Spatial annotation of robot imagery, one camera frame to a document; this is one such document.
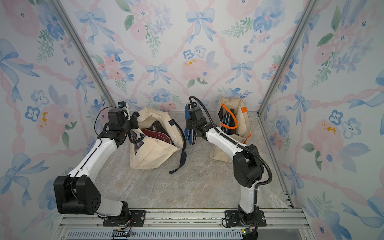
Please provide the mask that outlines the blue ping pong paddle case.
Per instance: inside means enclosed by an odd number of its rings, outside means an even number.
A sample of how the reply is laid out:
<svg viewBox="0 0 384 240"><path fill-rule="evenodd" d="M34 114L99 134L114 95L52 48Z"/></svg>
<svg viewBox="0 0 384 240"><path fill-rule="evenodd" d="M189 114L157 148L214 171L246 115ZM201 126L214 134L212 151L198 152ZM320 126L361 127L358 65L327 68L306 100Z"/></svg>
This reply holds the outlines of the blue ping pong paddle case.
<svg viewBox="0 0 384 240"><path fill-rule="evenodd" d="M185 127L185 137L187 142L190 145L194 145L196 143L196 133L192 128L192 120L189 113L189 109L191 108L190 104L186 104L185 106L185 119L186 119L186 127Z"/></svg>

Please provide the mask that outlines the cream canvas bag orange handles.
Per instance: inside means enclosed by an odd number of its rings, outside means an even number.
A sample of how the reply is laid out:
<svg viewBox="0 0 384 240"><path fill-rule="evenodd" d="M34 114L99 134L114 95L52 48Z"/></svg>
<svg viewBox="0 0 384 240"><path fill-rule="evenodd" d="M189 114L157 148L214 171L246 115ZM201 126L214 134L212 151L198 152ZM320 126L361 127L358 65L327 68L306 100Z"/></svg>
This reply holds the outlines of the cream canvas bag orange handles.
<svg viewBox="0 0 384 240"><path fill-rule="evenodd" d="M246 144L252 136L248 109L241 98L221 97L218 119L218 127L240 143Z"/></svg>

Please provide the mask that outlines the cream canvas bag navy handles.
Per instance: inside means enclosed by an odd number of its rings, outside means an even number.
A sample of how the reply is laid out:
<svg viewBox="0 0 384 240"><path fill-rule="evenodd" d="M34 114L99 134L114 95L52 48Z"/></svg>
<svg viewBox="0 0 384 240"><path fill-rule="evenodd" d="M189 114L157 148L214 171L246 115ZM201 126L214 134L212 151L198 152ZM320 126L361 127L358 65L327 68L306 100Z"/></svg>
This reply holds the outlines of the cream canvas bag navy handles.
<svg viewBox="0 0 384 240"><path fill-rule="evenodd" d="M182 168L187 160L187 153L185 152L187 140L176 121L168 113L151 108L144 108L135 112L134 116L137 117L139 128L131 130L129 135L130 167L139 170L153 170L166 162L174 153L181 151L179 166L170 171L169 174L174 174ZM170 134L174 145L148 137L142 132L142 129L150 127L155 121L161 122Z"/></svg>

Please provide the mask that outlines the maroon ping pong paddle case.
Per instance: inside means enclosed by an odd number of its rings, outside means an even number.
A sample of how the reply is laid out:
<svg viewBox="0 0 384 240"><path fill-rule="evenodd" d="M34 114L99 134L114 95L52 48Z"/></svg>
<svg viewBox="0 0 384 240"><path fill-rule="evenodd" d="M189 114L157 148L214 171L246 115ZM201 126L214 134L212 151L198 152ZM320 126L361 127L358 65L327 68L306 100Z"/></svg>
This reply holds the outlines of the maroon ping pong paddle case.
<svg viewBox="0 0 384 240"><path fill-rule="evenodd" d="M155 121L150 127L142 129L142 132L148 137L161 140L171 145L173 144L168 132L163 128L159 121Z"/></svg>

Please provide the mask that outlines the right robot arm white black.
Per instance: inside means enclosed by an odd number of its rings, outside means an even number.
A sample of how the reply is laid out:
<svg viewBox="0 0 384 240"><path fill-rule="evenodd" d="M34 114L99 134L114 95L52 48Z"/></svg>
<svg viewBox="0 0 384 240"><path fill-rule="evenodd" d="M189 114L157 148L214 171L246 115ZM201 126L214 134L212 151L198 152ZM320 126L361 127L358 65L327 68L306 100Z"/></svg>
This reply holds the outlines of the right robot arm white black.
<svg viewBox="0 0 384 240"><path fill-rule="evenodd" d="M258 188L272 181L272 172L254 145L242 144L217 127L210 114L203 114L196 102L190 104L189 129L198 137L215 145L233 160L233 175L241 186L239 214L242 217L258 214Z"/></svg>

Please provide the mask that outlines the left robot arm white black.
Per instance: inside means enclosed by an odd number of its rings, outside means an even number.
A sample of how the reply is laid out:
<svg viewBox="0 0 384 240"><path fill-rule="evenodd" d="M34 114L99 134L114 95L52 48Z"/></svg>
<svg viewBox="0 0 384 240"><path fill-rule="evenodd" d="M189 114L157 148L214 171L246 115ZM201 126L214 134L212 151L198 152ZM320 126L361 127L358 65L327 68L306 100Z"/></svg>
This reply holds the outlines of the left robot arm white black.
<svg viewBox="0 0 384 240"><path fill-rule="evenodd" d="M69 174L54 181L60 214L97 214L101 218L122 219L123 222L130 219L128 204L102 197L94 182L109 156L129 138L132 130L138 129L138 116L138 112L130 115L125 108L109 111L109 121L87 155Z"/></svg>

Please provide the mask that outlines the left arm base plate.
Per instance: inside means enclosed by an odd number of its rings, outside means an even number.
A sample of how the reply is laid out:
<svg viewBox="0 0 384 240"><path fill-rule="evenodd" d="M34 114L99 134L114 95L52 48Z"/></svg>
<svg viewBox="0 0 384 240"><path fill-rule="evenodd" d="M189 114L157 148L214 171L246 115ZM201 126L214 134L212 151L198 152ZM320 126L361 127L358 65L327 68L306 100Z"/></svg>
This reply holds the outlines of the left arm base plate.
<svg viewBox="0 0 384 240"><path fill-rule="evenodd" d="M146 218L145 210L123 210L119 216L107 216L104 227L143 227Z"/></svg>

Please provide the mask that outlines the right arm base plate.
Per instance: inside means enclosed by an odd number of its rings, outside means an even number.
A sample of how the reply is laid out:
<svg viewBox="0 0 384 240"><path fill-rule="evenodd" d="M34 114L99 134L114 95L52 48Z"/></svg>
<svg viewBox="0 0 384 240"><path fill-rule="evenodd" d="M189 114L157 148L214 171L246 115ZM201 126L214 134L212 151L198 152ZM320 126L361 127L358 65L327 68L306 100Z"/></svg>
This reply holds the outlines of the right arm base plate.
<svg viewBox="0 0 384 240"><path fill-rule="evenodd" d="M250 214L246 214L243 211L224 211L224 221L228 228L231 227L266 227L266 218L264 212L256 209Z"/></svg>

